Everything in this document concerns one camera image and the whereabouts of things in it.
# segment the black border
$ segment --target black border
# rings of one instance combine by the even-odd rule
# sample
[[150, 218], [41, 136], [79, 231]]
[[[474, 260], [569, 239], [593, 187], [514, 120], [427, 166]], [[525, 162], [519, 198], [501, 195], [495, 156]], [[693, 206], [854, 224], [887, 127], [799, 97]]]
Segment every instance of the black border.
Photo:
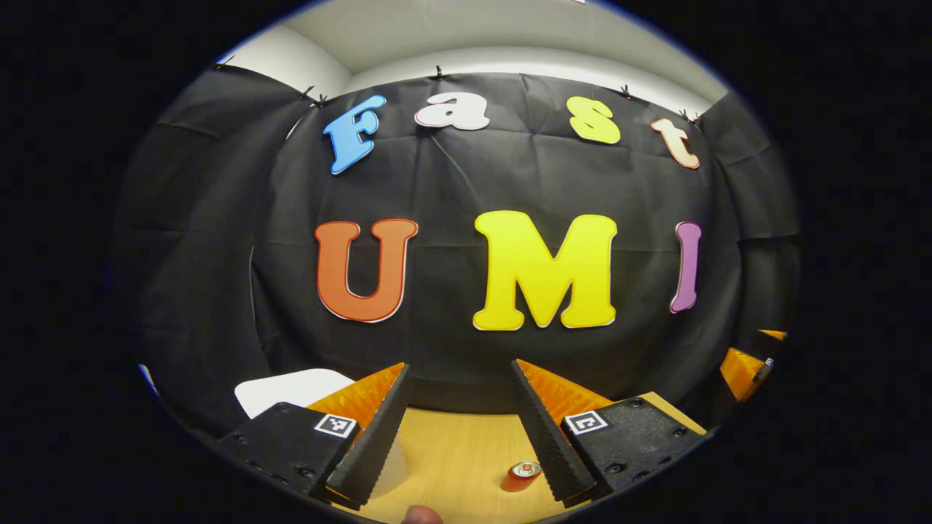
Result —
[[[662, 490], [646, 484], [583, 520], [885, 511], [927, 500], [892, 504], [922, 484], [891, 467], [915, 460], [900, 426], [921, 412], [911, 407], [918, 380], [887, 385], [911, 360], [919, 327], [910, 226], [919, 224], [921, 171], [911, 163], [921, 149], [909, 129], [918, 108], [902, 97], [921, 89], [909, 49], [918, 49], [922, 13], [891, 3], [624, 4], [687, 42], [758, 109], [788, 154], [805, 253], [792, 339], [766, 387], [652, 481]], [[107, 229], [131, 150], [206, 64], [294, 7], [29, 3], [6, 18], [9, 121], [23, 155], [7, 168], [5, 211], [17, 215], [7, 222], [7, 275], [21, 321], [7, 365], [12, 404], [25, 413], [9, 427], [22, 437], [12, 477], [42, 501], [30, 514], [328, 521], [229, 475], [177, 428], [112, 346], [103, 289]]]

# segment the orange letter u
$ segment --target orange letter u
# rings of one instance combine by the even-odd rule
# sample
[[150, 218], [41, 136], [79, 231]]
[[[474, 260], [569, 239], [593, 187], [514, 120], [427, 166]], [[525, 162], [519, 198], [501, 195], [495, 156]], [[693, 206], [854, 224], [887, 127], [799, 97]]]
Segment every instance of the orange letter u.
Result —
[[375, 323], [391, 317], [404, 298], [407, 241], [418, 234], [418, 224], [402, 218], [379, 220], [372, 236], [381, 241], [378, 287], [371, 296], [351, 292], [348, 282], [350, 244], [359, 236], [354, 222], [320, 224], [314, 237], [321, 244], [317, 261], [317, 293], [334, 315], [357, 322]]

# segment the white wall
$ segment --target white wall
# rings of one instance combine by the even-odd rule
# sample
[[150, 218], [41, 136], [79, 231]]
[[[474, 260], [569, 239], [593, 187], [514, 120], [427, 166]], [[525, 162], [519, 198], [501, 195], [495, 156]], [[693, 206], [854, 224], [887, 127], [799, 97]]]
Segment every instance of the white wall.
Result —
[[455, 73], [526, 73], [555, 76], [619, 90], [627, 84], [633, 96], [674, 112], [686, 109], [690, 118], [702, 115], [714, 100], [706, 100], [679, 84], [630, 65], [571, 51], [548, 48], [461, 48], [386, 63], [352, 77], [344, 92], [418, 76]]
[[270, 76], [301, 92], [314, 86], [308, 95], [315, 99], [320, 94], [328, 98], [342, 94], [352, 76], [330, 53], [282, 25], [243, 42], [217, 62], [231, 56], [227, 64]]
[[689, 117], [703, 114], [714, 102], [670, 80], [642, 69], [572, 51], [548, 48], [460, 48], [390, 62], [352, 75], [327, 51], [303, 35], [277, 25], [240, 44], [218, 62], [271, 76], [296, 90], [313, 85], [310, 96], [329, 98], [419, 76], [455, 73], [525, 73], [554, 76], [619, 90], [627, 84], [631, 94]]

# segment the ceiling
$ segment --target ceiling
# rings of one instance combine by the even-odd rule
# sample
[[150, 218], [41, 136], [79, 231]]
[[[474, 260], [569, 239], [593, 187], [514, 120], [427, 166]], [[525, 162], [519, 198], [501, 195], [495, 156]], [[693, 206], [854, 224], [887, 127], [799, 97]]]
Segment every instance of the ceiling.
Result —
[[354, 75], [441, 50], [523, 46], [629, 64], [710, 101], [727, 91], [683, 51], [615, 7], [592, 0], [327, 0], [283, 25]]

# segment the fingertip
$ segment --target fingertip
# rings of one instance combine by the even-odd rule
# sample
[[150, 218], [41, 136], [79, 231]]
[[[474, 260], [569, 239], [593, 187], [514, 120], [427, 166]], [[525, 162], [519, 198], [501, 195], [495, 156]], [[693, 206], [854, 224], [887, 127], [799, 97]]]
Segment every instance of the fingertip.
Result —
[[429, 507], [415, 504], [408, 506], [402, 524], [444, 524], [444, 521]]

